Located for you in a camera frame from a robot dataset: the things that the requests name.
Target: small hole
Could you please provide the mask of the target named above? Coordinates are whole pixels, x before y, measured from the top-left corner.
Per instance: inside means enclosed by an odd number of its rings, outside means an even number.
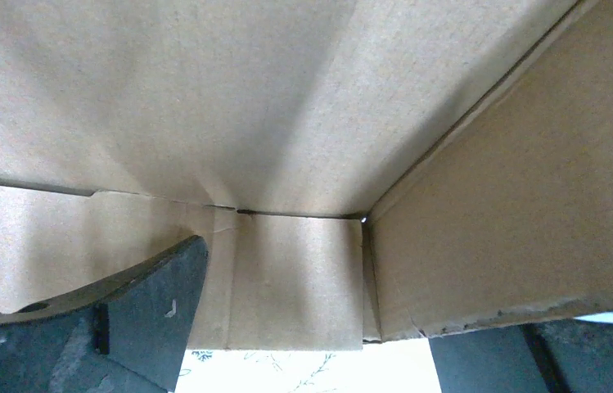
[[[42,301],[39,301],[37,303],[33,303],[31,305],[27,305],[26,307],[24,307],[23,309],[20,309],[17,312],[18,313],[30,313],[32,311],[39,311],[40,309],[45,309],[46,307],[48,307],[48,303],[44,303]]]

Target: torn cardboard edge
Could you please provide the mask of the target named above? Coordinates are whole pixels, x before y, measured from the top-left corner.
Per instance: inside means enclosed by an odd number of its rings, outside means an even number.
[[[613,309],[613,2],[577,6],[375,206],[383,341]]]
[[[193,234],[210,263],[189,347],[361,348],[358,220],[239,215],[120,192],[0,186],[0,311],[82,287]]]
[[[374,204],[367,214],[367,224],[373,225],[393,207],[424,176],[426,167],[449,144],[462,136],[463,131],[478,115],[495,102],[511,95],[518,79],[547,51],[552,44],[576,21],[590,11],[600,0],[579,0],[538,40],[518,62],[502,76],[451,128],[425,152],[420,159],[398,179]]]

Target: cardboard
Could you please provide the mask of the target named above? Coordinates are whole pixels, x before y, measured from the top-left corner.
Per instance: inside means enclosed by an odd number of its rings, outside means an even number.
[[[613,2],[459,132],[374,208],[383,340],[613,309]]]
[[[191,348],[613,309],[613,2],[1,0],[0,311],[193,233]]]

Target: cardboard box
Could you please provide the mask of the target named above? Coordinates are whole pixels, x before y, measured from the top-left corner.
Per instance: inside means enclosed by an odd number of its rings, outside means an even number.
[[[613,2],[2,2],[0,311],[191,234],[193,348],[613,309]]]

